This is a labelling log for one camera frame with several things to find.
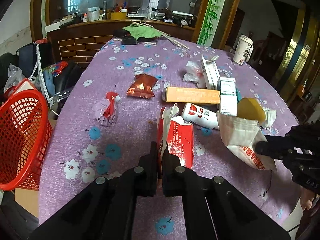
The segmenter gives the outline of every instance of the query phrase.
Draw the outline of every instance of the laundry basket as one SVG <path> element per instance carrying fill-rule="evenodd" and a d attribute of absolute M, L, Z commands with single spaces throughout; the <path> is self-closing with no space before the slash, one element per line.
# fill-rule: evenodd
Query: laundry basket
<path fill-rule="evenodd" d="M 39 91 L 19 92 L 0 107 L 0 189 L 39 190 L 51 133 L 48 106 Z"/>

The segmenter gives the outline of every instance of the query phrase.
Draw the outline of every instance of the purple tablecloth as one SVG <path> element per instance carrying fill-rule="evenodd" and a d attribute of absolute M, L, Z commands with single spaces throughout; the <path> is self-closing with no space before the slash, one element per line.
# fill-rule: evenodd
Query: purple tablecloth
<path fill-rule="evenodd" d="M 151 140 L 156 140 L 156 119 L 161 107 L 170 105 L 161 100 L 164 86 L 196 87 L 182 78 L 187 62 L 200 60 L 201 54 L 207 58 L 219 55 L 216 63 L 221 76 L 236 78 L 242 97 L 255 97 L 262 106 L 277 111 L 275 123 L 264 130 L 265 134 L 283 136 L 297 124 L 274 88 L 249 65 L 234 64 L 232 55 L 225 51 L 182 42 L 190 49 L 177 48 L 167 40 L 160 40 L 157 45 L 134 46 L 121 46 L 119 41 L 111 40 L 96 54 L 65 103 L 53 131 L 41 174 L 40 223 L 98 177 L 98 172 L 117 176 L 138 164 L 139 157 L 148 153 Z M 154 98 L 126 96 L 135 73 L 159 79 Z M 114 127 L 100 126 L 92 118 L 92 106 L 103 100 L 107 91 L 121 97 Z M 281 224 L 299 198 L 299 186 L 291 181 L 290 171 L 280 161 L 276 161 L 277 172 L 272 176 L 270 171 L 247 166 L 224 146 L 217 130 L 195 125 L 194 135 L 194 145 L 201 144 L 205 151 L 203 155 L 194 152 L 193 170 L 208 178 L 223 176 Z M 96 165 L 102 160 L 104 168 L 97 170 Z M 270 189 L 263 194 L 270 183 Z M 165 198 L 158 192 L 153 198 L 138 198 L 132 239 L 160 238 L 186 239 L 181 197 Z"/>

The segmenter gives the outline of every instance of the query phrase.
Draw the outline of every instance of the measuring tape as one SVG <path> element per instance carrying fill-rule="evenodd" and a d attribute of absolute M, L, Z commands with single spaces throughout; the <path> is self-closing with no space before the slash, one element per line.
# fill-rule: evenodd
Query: measuring tape
<path fill-rule="evenodd" d="M 40 82 L 40 87 L 41 87 L 41 92 L 42 94 L 46 97 L 47 102 L 49 103 L 50 108 L 53 106 L 53 98 L 49 97 L 48 91 L 47 91 L 47 87 L 45 86 L 45 82 L 44 82 L 44 78 L 43 78 L 43 74 L 42 74 L 42 67 L 41 67 L 41 57 L 40 57 L 40 50 L 39 50 L 39 44 L 34 42 L 33 44 L 37 45 L 37 50 L 36 50 L 36 54 L 37 54 L 37 62 L 36 65 L 32 71 L 31 76 L 29 77 L 29 80 L 32 79 L 33 75 L 35 74 L 36 69 L 38 69 L 38 73 L 39 73 L 39 82 Z"/>

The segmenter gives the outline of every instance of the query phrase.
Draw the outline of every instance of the brick pattern panel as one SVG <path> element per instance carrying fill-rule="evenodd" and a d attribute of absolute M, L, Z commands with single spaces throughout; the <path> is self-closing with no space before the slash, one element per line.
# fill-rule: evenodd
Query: brick pattern panel
<path fill-rule="evenodd" d="M 111 39 L 112 36 L 95 36 L 59 41 L 61 59 L 72 60 L 86 68 L 93 56 Z"/>

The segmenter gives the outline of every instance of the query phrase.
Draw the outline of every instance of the metal screw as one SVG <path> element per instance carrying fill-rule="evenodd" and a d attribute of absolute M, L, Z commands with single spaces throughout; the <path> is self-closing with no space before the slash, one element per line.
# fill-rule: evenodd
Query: metal screw
<path fill-rule="evenodd" d="M 135 173 L 141 173 L 141 172 L 144 171 L 141 166 L 137 166 L 137 167 L 135 167 L 133 170 L 134 170 Z"/>
<path fill-rule="evenodd" d="M 183 173 L 186 170 L 186 168 L 183 166 L 177 166 L 175 170 L 178 173 Z"/>
<path fill-rule="evenodd" d="M 96 178 L 96 183 L 97 184 L 103 184 L 106 182 L 106 178 L 105 177 L 97 177 Z"/>
<path fill-rule="evenodd" d="M 215 177 L 213 178 L 213 181 L 214 181 L 215 183 L 221 184 L 221 183 L 223 182 L 223 177 L 221 177 L 221 176 L 215 176 Z"/>

